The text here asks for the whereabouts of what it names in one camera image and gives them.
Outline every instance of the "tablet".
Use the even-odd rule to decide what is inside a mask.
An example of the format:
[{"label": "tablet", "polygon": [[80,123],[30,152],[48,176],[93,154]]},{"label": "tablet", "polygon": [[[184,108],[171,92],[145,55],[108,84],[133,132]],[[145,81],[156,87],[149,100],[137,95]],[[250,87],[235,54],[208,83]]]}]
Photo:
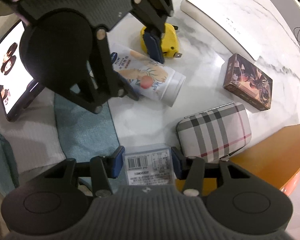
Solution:
[{"label": "tablet", "polygon": [[0,40],[0,96],[10,122],[15,121],[44,88],[20,60],[19,45],[24,30],[19,20]]}]

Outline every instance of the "white fabric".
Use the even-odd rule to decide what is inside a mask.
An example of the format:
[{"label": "white fabric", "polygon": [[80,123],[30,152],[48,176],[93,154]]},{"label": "white fabric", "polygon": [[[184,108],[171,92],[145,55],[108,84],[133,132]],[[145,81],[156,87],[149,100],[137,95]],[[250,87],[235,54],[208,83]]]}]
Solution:
[{"label": "white fabric", "polygon": [[[0,37],[18,20],[0,17]],[[0,98],[0,133],[10,143],[18,173],[65,159],[58,140],[54,115],[54,92],[44,89],[15,122],[8,122]]]}]

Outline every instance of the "marble table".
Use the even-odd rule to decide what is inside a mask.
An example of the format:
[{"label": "marble table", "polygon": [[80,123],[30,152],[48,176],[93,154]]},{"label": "marble table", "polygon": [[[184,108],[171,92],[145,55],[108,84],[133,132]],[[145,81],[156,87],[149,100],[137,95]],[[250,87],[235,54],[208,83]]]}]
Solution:
[{"label": "marble table", "polygon": [[[232,54],[203,26],[180,10],[181,1],[173,0],[175,13],[173,17],[168,18],[168,22],[179,26],[178,38],[180,52],[183,53],[183,56],[180,59],[166,60],[166,65],[180,72],[183,72],[183,68],[205,69],[207,80],[202,80],[202,84],[204,84],[201,87],[203,96],[198,98],[203,100],[205,105],[201,111],[232,101],[242,102],[247,109],[252,131],[252,140],[246,147],[253,146],[284,126],[299,124],[300,47],[289,26],[271,1],[211,1],[222,4],[232,17],[239,19],[242,27],[253,35],[263,48],[261,57],[255,65],[273,79],[271,109],[263,112],[222,89],[225,65],[221,66],[220,59],[222,58],[227,62]],[[141,52],[139,44],[141,28],[142,24],[138,20],[127,15],[110,32],[109,40]],[[191,82],[191,78],[188,77],[186,82]],[[133,146],[137,145],[138,141],[151,142],[145,139],[146,137],[154,142],[162,142],[157,135],[153,134],[157,131],[147,129],[148,126],[151,126],[151,121],[142,120],[143,114],[140,111],[145,110],[145,108],[140,108],[139,102],[133,102],[129,98],[113,98],[109,101],[109,105],[120,144]],[[143,122],[143,133],[138,130],[139,124],[122,120],[123,116],[131,115],[137,116]],[[176,123],[163,122],[162,129],[171,130],[175,125]],[[172,145],[177,143],[174,138],[166,138],[165,140]]]}]

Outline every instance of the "checkered case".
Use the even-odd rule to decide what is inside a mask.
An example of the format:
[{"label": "checkered case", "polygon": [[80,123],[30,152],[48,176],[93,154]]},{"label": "checkered case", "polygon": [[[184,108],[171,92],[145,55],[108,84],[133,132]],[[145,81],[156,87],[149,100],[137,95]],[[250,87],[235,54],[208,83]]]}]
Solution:
[{"label": "checkered case", "polygon": [[176,128],[183,154],[207,162],[231,155],[251,140],[247,112],[239,103],[185,117]]}]

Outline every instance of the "tape measure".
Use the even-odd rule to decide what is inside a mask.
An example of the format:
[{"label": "tape measure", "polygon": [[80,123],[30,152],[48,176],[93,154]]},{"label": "tape measure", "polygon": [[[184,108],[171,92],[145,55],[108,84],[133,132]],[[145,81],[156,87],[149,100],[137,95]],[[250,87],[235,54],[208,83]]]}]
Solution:
[{"label": "tape measure", "polygon": [[[178,29],[177,26],[171,25],[169,23],[165,23],[165,35],[163,39],[161,39],[161,49],[163,55],[165,57],[181,57],[182,54],[178,52],[178,39],[176,30]],[[140,32],[140,41],[141,41],[141,48],[142,50],[147,53],[147,48],[145,42],[143,40],[143,34],[145,33],[146,27],[144,26]]]}]

